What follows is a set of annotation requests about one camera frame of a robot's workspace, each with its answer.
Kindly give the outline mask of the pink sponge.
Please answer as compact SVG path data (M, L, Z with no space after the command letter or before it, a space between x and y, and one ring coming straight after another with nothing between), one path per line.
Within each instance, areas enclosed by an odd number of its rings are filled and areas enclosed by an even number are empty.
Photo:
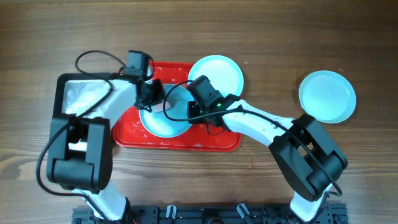
M152 107L153 112L155 113L162 113L163 111L167 111L171 109L171 104L168 101L162 100L161 102L157 103Z

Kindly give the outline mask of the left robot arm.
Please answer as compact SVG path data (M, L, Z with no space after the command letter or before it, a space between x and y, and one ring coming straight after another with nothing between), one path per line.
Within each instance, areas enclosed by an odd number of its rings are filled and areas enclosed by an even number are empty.
M114 73L77 73L58 77L50 137L36 165L46 192L81 197L95 223L138 223L127 197L111 181L112 128L129 108L151 112L165 91L154 76L154 59L131 50Z

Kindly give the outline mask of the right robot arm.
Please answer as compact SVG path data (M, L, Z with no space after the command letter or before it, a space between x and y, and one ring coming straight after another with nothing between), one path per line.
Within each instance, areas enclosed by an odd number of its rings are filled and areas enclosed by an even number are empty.
M336 181L348 160L313 116L293 119L266 113L234 94L223 96L204 75L190 82L187 90L193 96L190 122L240 133L269 148L294 190L290 209L299 219L314 221L327 197L341 196Z

